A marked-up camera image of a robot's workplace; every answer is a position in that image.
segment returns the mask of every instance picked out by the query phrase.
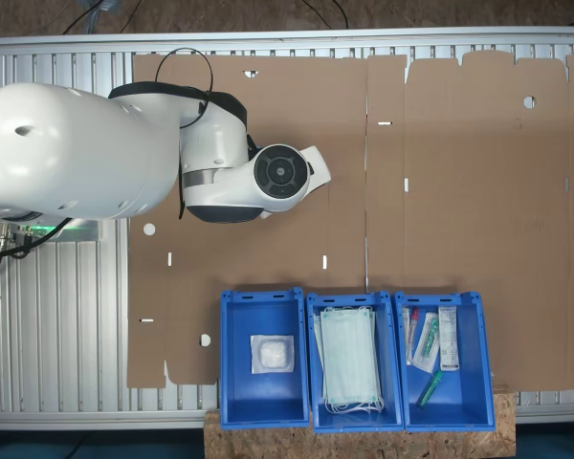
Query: white label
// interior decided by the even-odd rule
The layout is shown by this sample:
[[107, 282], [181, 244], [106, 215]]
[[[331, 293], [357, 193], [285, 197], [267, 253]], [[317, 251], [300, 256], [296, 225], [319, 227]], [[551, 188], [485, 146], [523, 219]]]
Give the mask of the white label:
[[458, 370], [457, 307], [439, 306], [438, 318], [440, 320], [440, 369], [442, 371]]

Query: white packet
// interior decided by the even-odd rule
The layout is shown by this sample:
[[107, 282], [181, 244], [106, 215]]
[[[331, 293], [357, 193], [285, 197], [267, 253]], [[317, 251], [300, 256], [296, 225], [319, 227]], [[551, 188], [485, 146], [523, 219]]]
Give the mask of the white packet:
[[410, 308], [402, 306], [402, 321], [404, 322], [404, 353], [406, 355], [406, 365], [411, 365], [410, 350], [408, 349], [408, 335], [410, 333]]
[[427, 371], [430, 374], [433, 372], [433, 367], [436, 363], [436, 358], [438, 357], [438, 349], [440, 347], [438, 328], [438, 314], [426, 313], [421, 338], [419, 338], [417, 350], [414, 353], [414, 358], [412, 359], [412, 364], [414, 366], [423, 371]]
[[438, 320], [440, 321], [440, 369], [456, 371], [459, 369], [457, 307], [438, 306]]
[[251, 373], [291, 373], [295, 353], [293, 335], [252, 335]]

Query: hole in cardboard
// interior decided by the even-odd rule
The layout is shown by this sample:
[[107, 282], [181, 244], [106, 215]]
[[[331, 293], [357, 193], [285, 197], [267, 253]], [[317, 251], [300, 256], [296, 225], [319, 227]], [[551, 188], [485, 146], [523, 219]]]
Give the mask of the hole in cardboard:
[[67, 208], [73, 208], [78, 204], [78, 201], [68, 201], [67, 203], [62, 204], [58, 209], [59, 210], [66, 210]]
[[210, 336], [208, 336], [206, 333], [200, 335], [200, 345], [202, 347], [209, 347], [210, 346]]
[[524, 100], [523, 100], [523, 105], [525, 105], [525, 108], [535, 108], [536, 107], [536, 98], [534, 98], [533, 96], [527, 96]]
[[152, 236], [153, 234], [155, 234], [155, 225], [153, 225], [152, 223], [147, 223], [146, 225], [143, 226], [143, 232], [147, 236]]
[[34, 126], [19, 126], [15, 128], [15, 134], [21, 137], [26, 137], [34, 129]]

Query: green syringe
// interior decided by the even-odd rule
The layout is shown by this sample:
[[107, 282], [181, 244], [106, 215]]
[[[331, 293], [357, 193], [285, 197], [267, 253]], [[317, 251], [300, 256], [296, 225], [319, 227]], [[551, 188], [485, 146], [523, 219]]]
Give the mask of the green syringe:
[[430, 382], [428, 382], [428, 385], [426, 385], [425, 390], [417, 401], [417, 406], [419, 408], [422, 408], [426, 405], [431, 397], [431, 394], [433, 394], [433, 391], [436, 390], [436, 386], [442, 381], [442, 375], [444, 375], [442, 370], [438, 370], [433, 374], [433, 377], [431, 378]]
[[433, 342], [438, 334], [438, 318], [434, 317], [430, 322], [430, 330], [423, 343], [423, 349], [421, 350], [421, 355], [425, 358], [430, 356], [431, 348], [433, 347]]

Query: plastic bag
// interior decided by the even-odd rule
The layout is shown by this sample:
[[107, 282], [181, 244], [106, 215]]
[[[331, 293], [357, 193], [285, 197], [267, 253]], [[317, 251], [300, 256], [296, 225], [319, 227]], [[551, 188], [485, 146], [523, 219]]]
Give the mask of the plastic bag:
[[423, 331], [421, 332], [421, 338], [419, 338], [412, 364], [428, 373], [433, 371], [438, 357], [438, 348], [440, 347], [438, 328], [438, 314], [426, 313]]
[[251, 373], [291, 373], [295, 353], [293, 335], [252, 335]]

